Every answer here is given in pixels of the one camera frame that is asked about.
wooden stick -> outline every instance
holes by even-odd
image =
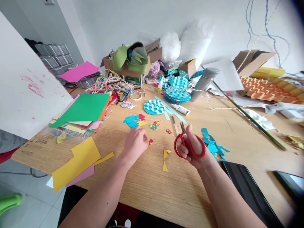
[[[213,81],[215,86],[230,100],[248,119],[251,120],[260,130],[263,132],[275,145],[277,145],[280,149],[286,151],[286,148],[280,144],[273,136],[271,136],[262,126],[260,126],[251,116],[249,116],[240,106],[238,106],[226,93],[224,93],[221,88]]]

green paper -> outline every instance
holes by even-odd
[[[106,93],[80,95],[60,119],[49,127],[58,128],[69,121],[98,121],[109,96]]]

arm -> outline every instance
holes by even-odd
[[[104,178],[89,189],[59,228],[105,227],[117,207],[128,170],[147,148],[146,131],[140,127],[133,128],[126,138],[123,152]]]
[[[184,135],[185,142],[190,140],[195,153],[201,155],[203,148],[192,133],[191,125],[187,126],[186,133],[187,135]],[[182,145],[181,139],[176,144],[179,154],[197,169],[219,227],[266,227],[244,201],[209,151],[204,158],[196,159]]]

green chair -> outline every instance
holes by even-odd
[[[15,194],[12,196],[1,196],[0,197],[0,215],[2,215],[6,210],[18,206],[22,201],[21,194]]]

hand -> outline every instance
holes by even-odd
[[[192,133],[192,125],[186,127],[186,135],[184,135],[184,140],[186,145],[188,141],[191,141],[192,148],[194,153],[200,156],[203,153],[203,146],[200,141],[196,138],[195,134]],[[190,162],[197,170],[200,170],[210,164],[212,160],[215,161],[214,157],[211,155],[210,151],[206,148],[206,156],[204,158],[198,159],[189,153],[187,147],[182,144],[181,138],[178,138],[176,141],[176,148],[178,153],[186,160]]]
[[[148,135],[145,129],[139,126],[132,128],[130,133],[127,135],[121,156],[127,157],[132,166],[148,148],[148,144]]]

